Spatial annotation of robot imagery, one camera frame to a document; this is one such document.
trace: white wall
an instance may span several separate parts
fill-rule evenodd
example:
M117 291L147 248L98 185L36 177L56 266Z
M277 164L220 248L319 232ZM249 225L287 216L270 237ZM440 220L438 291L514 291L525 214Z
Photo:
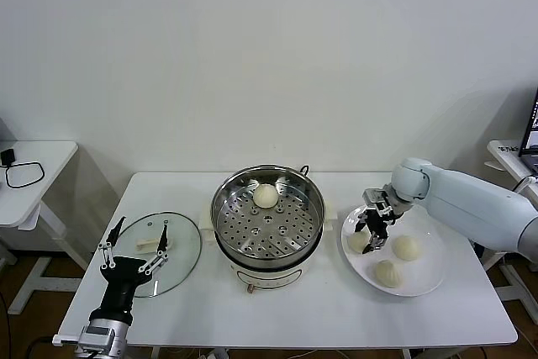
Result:
M0 116L138 171L477 172L520 136L537 0L0 0Z

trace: perforated steamer tray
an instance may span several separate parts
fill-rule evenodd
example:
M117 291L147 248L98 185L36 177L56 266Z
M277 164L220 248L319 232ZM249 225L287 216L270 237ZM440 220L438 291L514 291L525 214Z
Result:
M278 201L263 209L253 201L260 184L274 185ZM281 166L235 173L215 193L211 209L217 241L240 265L272 271L297 265L321 236L324 204L305 175Z

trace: power cord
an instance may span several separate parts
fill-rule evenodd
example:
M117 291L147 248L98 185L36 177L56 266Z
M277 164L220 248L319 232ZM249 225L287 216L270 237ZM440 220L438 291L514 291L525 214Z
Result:
M307 355L310 355L311 353L314 353L314 352L317 352L318 350L317 349L314 349L313 351L308 351L308 352L305 352L305 353L302 353L300 355L295 355L295 356L290 356L288 359L296 359L298 357L303 357L303 356L307 356ZM338 354L342 357L344 357L345 359L350 359L349 356L347 356L344 352L342 351L338 351L336 350L335 352L338 352Z
M21 167L21 166L37 166L41 171L39 178L30 182L26 182L25 184L22 184L22 185L13 185L9 181L9 170L11 170L13 167ZM6 169L6 173L5 173L6 185L12 189L20 189L20 188L29 187L30 185L34 185L37 182L41 181L43 178L45 178L45 169L43 168L43 166L41 166L41 163L39 163L38 161L31 161L30 163L12 164L9 166L0 166L0 168Z
M2 299L3 309L6 314L6 323L8 325L8 359L11 359L11 323L9 322L8 305L6 304L6 299L3 298L2 292L0 292L0 298Z
M38 161L31 161L28 163L17 163L17 164L14 164L14 162L15 162L15 151L13 149L7 149L0 152L0 168L6 169L5 176L6 176L6 184L8 185L8 187L13 188L13 189L24 188L24 187L28 187L30 185L36 184L37 182L45 178L45 170L43 169L43 166L41 166L41 163L39 163ZM27 182L25 184L13 185L9 181L9 170L11 170L13 167L22 167L22 166L37 166L41 171L40 176L37 179Z
M38 344L52 344L52 337L40 336L39 338L36 338L32 342L30 342L30 345L28 345L28 348L26 349L26 353L24 354L24 359L30 359L30 356L32 355L32 351Z
M307 356L307 355L310 355L311 353L314 353L314 352L317 352L317 351L318 351L317 349L314 349L313 351L308 351L306 353L302 353L301 355L290 356L288 359L296 359L297 357Z
M514 327L521 334L521 336L523 336L527 340L527 342L529 342L529 345L532 348L532 350L535 352L536 355L538 355L538 350L536 349L535 344L532 343L529 337L525 335L525 333L516 324L514 324Z
M523 187L521 187L521 185L523 184L523 182L525 180L528 183L525 184ZM523 178L520 179L520 181L517 184L515 184L515 187L512 188L512 192L520 193L521 191L523 191L523 189L525 189L529 185L536 184L537 181L538 181L538 179L536 178L536 175L530 175L530 176L527 176L527 177L523 177Z

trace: steamed bun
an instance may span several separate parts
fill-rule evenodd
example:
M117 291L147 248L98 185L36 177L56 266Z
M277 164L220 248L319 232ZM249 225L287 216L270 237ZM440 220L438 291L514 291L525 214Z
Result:
M394 254L404 261L414 261L422 255L420 243L409 235L400 235L393 242Z
M260 208L272 208L278 202L278 191L271 184L260 184L254 190L253 199Z
M402 284L402 278L392 261L378 262L375 273L377 280L387 288L397 288Z
M354 251L362 254L362 251L370 241L370 232L368 229L357 231L347 237L347 245Z

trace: table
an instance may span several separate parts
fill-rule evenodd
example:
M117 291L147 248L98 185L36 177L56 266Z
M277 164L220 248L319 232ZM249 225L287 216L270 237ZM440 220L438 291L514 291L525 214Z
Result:
M18 227L34 212L40 209L45 222L45 231L78 265L87 268L89 251L68 240L67 227L41 200L50 185L58 177L67 162L73 157L78 146L70 141L14 141L0 142L0 150L13 148L15 162L38 161L45 171L45 177L29 187L12 189L2 179L0 183L0 227ZM9 264L16 259L0 245L0 256ZM49 257L40 257L26 278L23 286L9 307L10 314L20 314L34 290L75 292L80 279L42 277L50 262Z
M492 140L488 143L489 152L515 181L520 181L532 174L519 157L520 145L520 140ZM535 206L538 205L538 184L529 185L523 193Z
M127 223L154 212L207 216L211 197L229 173L156 172L132 178L105 235L122 216ZM386 172L313 172L337 213L303 278L285 288L249 295L214 243L204 242L193 272L157 298L136 298L128 340L135 346L277 349L367 349L509 344L517 334L469 242L435 223L450 265L432 293L399 298L370 286L342 256L341 223L362 203L366 187L390 181ZM416 207L407 215L426 215ZM105 281L94 255L53 343L76 341L100 304Z
M520 181L521 179L532 175L530 169L527 168L519 157L520 144L520 140L492 140L488 143L488 150L515 181ZM529 185L522 193L529 198L535 208L538 207L537 184ZM483 258L484 267L491 267L503 256L503 252L486 251ZM521 279L520 275L518 275L515 268L511 265L502 265L499 266L499 269L509 283L509 286L496 288L501 300L504 302L509 300L520 300L534 323L538 325L538 303L529 289L525 286L523 279ZM530 264L529 269L533 272L538 272L538 266L536 264Z

